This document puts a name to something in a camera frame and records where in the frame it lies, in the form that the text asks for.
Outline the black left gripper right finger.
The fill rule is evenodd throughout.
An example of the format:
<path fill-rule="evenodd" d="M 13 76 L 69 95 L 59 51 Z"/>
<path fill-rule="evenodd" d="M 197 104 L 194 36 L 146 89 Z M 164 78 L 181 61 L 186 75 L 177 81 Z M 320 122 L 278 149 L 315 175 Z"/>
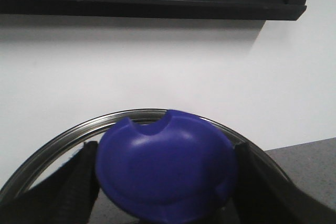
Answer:
<path fill-rule="evenodd" d="M 335 223 L 335 211 L 261 161 L 247 143 L 235 146 L 233 202 L 240 223 Z"/>

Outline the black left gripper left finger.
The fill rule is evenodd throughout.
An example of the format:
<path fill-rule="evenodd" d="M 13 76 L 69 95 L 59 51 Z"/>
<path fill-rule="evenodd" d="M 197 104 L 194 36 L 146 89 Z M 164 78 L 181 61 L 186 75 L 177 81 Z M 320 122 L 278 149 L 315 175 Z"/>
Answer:
<path fill-rule="evenodd" d="M 1 206 L 1 223 L 88 223 L 98 197 L 97 142 L 88 142 L 57 171 Z"/>

